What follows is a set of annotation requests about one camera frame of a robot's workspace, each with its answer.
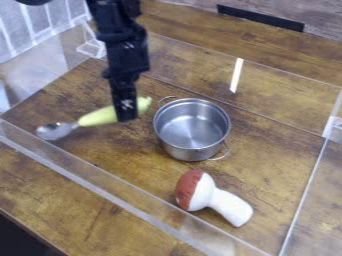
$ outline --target green object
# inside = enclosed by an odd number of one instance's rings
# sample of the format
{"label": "green object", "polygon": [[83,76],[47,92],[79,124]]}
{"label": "green object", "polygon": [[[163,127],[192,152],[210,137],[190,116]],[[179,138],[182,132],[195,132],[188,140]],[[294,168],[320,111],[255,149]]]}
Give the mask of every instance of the green object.
{"label": "green object", "polygon": [[[147,111],[151,102],[152,102],[151,97],[145,97],[145,98],[137,97],[139,115]],[[116,117],[113,106],[111,105],[81,116],[77,121],[77,124],[79,126],[89,127],[96,125],[111,124],[115,122],[117,122],[117,117]]]}

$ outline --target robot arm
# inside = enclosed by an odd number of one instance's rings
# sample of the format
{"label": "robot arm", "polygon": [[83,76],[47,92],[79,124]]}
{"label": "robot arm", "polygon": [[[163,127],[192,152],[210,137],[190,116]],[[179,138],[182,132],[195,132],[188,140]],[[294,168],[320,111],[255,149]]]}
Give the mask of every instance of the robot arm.
{"label": "robot arm", "polygon": [[[41,5],[52,0],[16,0]],[[87,0],[97,26],[97,40],[107,48],[112,101],[119,122],[137,117],[135,81],[149,69],[147,31],[135,22],[140,15],[139,0]]]}

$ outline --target metal pot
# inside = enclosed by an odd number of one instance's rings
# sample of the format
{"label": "metal pot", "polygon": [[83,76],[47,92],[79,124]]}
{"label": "metal pot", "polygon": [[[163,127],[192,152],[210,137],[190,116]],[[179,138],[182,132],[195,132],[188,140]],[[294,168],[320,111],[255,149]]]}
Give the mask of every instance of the metal pot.
{"label": "metal pot", "polygon": [[226,111],[212,102],[187,98],[160,107],[153,118],[153,129],[165,152],[184,161],[210,159],[226,145],[231,128]]}

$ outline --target mushroom cap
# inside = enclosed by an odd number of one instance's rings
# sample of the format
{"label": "mushroom cap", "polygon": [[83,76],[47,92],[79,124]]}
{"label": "mushroom cap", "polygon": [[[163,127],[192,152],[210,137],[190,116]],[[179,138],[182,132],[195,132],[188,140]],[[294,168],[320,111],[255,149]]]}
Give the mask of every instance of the mushroom cap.
{"label": "mushroom cap", "polygon": [[208,205],[215,183],[207,173],[200,170],[186,172],[175,189],[176,202],[186,211],[196,211]]}

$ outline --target metal spoon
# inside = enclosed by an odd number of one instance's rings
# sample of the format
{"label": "metal spoon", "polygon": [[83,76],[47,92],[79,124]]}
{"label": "metal spoon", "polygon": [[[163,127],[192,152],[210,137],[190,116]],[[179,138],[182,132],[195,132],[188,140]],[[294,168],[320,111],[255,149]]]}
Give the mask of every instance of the metal spoon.
{"label": "metal spoon", "polygon": [[[151,104],[151,97],[137,97],[137,111],[144,113]],[[52,123],[37,127],[36,135],[43,140],[59,140],[65,137],[79,127],[91,127],[117,122],[113,106],[100,108],[79,118],[77,121],[69,123]]]}

